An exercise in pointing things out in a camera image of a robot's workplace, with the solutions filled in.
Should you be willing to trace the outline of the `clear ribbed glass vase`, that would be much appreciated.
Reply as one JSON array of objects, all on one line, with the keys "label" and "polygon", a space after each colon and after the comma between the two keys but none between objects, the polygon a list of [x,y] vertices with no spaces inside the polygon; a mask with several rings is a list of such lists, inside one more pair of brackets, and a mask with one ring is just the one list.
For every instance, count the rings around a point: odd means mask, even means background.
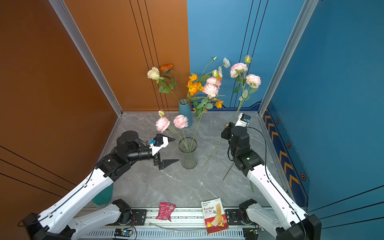
[{"label": "clear ribbed glass vase", "polygon": [[191,137],[185,137],[179,142],[179,150],[182,152],[181,164],[187,169],[191,170],[197,166],[198,160],[195,157],[198,144],[195,139]]}]

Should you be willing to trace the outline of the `teal ceramic vase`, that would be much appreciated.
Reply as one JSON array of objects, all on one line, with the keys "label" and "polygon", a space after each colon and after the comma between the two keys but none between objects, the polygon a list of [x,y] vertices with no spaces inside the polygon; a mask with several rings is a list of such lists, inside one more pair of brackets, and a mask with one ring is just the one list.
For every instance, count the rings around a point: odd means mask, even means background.
[{"label": "teal ceramic vase", "polygon": [[181,99],[179,101],[179,114],[188,118],[188,127],[193,124],[191,104],[188,103],[187,99]]}]

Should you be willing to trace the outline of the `pink rose spray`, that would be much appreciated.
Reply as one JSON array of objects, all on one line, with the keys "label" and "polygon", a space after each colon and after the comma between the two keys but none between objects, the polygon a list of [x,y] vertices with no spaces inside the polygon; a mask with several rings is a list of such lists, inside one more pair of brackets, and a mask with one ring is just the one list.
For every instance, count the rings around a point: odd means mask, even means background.
[{"label": "pink rose spray", "polygon": [[[207,80],[205,80],[204,82],[202,82],[201,84],[204,87],[204,90],[202,92],[197,93],[193,97],[193,100],[198,100],[198,99],[205,98],[205,97],[209,97],[210,99],[211,98],[218,99],[218,97],[219,97],[219,90],[220,90],[220,87],[222,85],[222,78],[210,77]],[[198,131],[199,127],[200,127],[201,119],[202,119],[204,113],[207,112],[207,111],[208,110],[195,111],[194,116],[198,119],[198,125],[197,125],[195,133],[193,135],[193,139],[195,139],[197,131]]]},{"label": "pink rose spray", "polygon": [[233,90],[233,93],[240,92],[239,97],[239,106],[238,109],[231,120],[234,121],[238,112],[240,111],[243,103],[250,99],[251,95],[259,90],[261,85],[261,77],[254,74],[249,74],[249,68],[252,63],[252,57],[250,55],[245,56],[245,61],[243,63],[237,63],[233,65],[230,69],[230,76],[232,79],[235,79],[235,82],[240,84]]}]

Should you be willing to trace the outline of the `yellow orange poppy spray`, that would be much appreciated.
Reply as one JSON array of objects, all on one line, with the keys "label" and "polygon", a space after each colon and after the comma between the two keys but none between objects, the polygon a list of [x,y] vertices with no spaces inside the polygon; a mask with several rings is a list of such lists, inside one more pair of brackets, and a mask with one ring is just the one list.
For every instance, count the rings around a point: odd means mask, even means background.
[{"label": "yellow orange poppy spray", "polygon": [[187,102],[191,102],[193,100],[193,97],[204,90],[204,87],[202,84],[198,81],[198,76],[196,74],[192,74],[189,76],[188,81],[188,92],[187,92]]}]

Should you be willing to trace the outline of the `white rose flower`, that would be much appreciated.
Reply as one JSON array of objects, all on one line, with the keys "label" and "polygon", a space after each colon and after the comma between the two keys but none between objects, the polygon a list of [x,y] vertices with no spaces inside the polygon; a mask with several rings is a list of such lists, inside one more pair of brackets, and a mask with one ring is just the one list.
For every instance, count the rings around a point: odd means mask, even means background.
[{"label": "white rose flower", "polygon": [[174,96],[177,102],[180,101],[180,99],[174,93],[174,90],[176,90],[177,88],[176,81],[174,81],[173,78],[170,76],[169,71],[162,72],[161,69],[158,69],[157,67],[152,67],[147,72],[147,77],[148,79],[153,80],[155,82],[155,84],[158,86],[159,93],[171,94],[172,96]]}]

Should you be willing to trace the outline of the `white ranunculus spray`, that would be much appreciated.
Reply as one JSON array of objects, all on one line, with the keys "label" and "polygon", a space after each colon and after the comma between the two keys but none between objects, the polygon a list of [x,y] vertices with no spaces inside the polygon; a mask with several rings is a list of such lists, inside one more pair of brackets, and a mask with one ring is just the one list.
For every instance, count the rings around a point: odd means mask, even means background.
[{"label": "white ranunculus spray", "polygon": [[223,63],[218,66],[216,69],[214,69],[211,73],[206,73],[207,68],[210,66],[211,63],[217,60],[217,56],[212,57],[212,60],[206,65],[201,75],[198,77],[198,82],[202,83],[205,80],[207,80],[210,77],[213,78],[222,78],[223,77],[223,68],[228,69],[231,66],[230,61],[227,58],[223,58]]}]

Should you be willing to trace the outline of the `orange gerbera flower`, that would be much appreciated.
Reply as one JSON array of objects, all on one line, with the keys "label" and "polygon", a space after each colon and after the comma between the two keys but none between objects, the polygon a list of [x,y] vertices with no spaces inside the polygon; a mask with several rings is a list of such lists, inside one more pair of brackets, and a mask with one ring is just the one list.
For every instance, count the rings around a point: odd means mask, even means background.
[{"label": "orange gerbera flower", "polygon": [[172,76],[173,73],[173,64],[166,64],[160,67],[160,77],[159,85],[162,86],[162,93],[172,94],[179,102],[182,99],[182,95],[179,90],[176,79]]}]

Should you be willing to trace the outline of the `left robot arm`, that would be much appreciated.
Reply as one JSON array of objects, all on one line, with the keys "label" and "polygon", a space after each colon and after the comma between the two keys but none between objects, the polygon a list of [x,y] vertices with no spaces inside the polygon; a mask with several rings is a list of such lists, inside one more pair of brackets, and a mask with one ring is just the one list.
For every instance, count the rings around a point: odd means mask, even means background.
[{"label": "left robot arm", "polygon": [[117,138],[117,145],[100,161],[91,173],[67,195],[40,214],[31,213],[22,220],[31,240],[78,240],[103,226],[118,223],[132,224],[131,207],[115,200],[101,210],[76,217],[94,197],[111,186],[138,161],[152,161],[159,170],[176,163],[176,159],[161,159],[160,150],[175,139],[157,134],[142,142],[136,131],[126,131]]}]

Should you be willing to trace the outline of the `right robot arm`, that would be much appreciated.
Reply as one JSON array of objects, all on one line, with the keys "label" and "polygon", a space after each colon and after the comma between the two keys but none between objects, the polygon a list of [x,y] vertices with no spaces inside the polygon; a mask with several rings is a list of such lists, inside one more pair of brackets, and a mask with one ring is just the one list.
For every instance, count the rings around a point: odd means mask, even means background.
[{"label": "right robot arm", "polygon": [[319,240],[322,223],[308,215],[279,185],[267,167],[267,161],[251,149],[247,127],[229,123],[221,137],[229,142],[233,162],[263,194],[273,213],[250,199],[240,204],[243,221],[258,224],[277,240]]}]

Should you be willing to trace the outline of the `pink snack packet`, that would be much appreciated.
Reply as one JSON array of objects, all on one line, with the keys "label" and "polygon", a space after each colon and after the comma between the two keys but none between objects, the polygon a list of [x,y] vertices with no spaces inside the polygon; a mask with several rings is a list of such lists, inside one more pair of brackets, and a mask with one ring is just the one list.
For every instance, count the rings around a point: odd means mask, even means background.
[{"label": "pink snack packet", "polygon": [[170,221],[171,222],[171,214],[175,210],[176,205],[171,203],[160,203],[157,220],[162,221]]}]

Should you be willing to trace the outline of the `green rubber glove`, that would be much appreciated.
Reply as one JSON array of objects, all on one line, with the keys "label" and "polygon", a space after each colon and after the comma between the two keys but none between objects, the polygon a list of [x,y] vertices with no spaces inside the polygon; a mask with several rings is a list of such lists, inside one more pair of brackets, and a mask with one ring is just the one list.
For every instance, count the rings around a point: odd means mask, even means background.
[{"label": "green rubber glove", "polygon": [[108,186],[104,190],[102,190],[99,194],[97,194],[92,199],[92,202],[97,206],[108,205],[111,201],[111,198],[112,198],[113,186],[114,186],[114,184],[111,184],[110,186]]}]

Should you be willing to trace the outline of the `red bandage box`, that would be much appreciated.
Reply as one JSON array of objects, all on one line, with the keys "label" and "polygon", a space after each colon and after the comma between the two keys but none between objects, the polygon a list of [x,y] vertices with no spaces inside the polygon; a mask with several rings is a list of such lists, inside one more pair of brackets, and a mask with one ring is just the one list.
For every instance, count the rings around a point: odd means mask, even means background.
[{"label": "red bandage box", "polygon": [[220,198],[201,202],[201,206],[208,235],[229,228],[227,216]]}]

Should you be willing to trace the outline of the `left green circuit board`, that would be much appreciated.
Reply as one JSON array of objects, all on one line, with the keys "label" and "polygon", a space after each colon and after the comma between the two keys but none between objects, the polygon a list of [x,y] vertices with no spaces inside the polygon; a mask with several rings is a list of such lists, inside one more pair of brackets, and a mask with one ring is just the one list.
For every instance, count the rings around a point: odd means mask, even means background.
[{"label": "left green circuit board", "polygon": [[133,236],[133,230],[128,228],[119,228],[115,229],[114,238],[115,239],[128,239]]}]

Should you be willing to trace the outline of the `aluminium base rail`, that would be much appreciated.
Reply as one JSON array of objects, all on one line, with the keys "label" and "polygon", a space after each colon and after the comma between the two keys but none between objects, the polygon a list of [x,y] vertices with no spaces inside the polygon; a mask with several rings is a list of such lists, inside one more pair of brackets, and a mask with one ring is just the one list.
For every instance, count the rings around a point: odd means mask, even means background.
[{"label": "aluminium base rail", "polygon": [[[258,225],[269,232],[278,240],[319,240],[321,238],[322,224],[315,216],[308,216],[299,208],[278,207],[271,213],[253,200],[240,204],[235,213],[238,220],[227,218],[225,214],[231,213],[231,209],[223,209],[223,219],[227,224]],[[109,224],[118,223],[136,224],[161,224],[162,221],[155,218],[155,210],[131,209],[124,201],[115,203],[96,212],[76,217],[77,210],[58,210],[45,214],[45,220],[40,224],[51,234],[61,235],[69,231],[67,239],[77,240],[86,234]],[[201,208],[176,208],[173,211],[170,224],[177,228],[193,228],[205,223],[204,213]]]}]

